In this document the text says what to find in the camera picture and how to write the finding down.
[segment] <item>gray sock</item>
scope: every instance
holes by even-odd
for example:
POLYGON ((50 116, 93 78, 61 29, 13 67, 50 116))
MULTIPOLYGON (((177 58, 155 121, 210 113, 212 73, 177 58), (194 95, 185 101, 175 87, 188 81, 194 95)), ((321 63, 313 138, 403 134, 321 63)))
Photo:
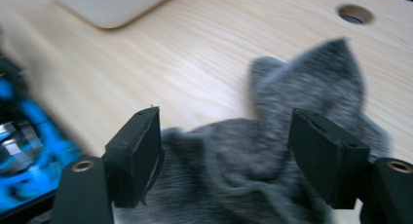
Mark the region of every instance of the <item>gray sock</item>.
POLYGON ((386 133, 361 113, 363 83, 344 39, 290 63, 256 59, 250 87, 258 120, 234 119, 184 133, 163 131, 166 158, 148 206, 116 210, 122 223, 329 223, 286 142, 293 107, 319 112, 388 156, 386 133))

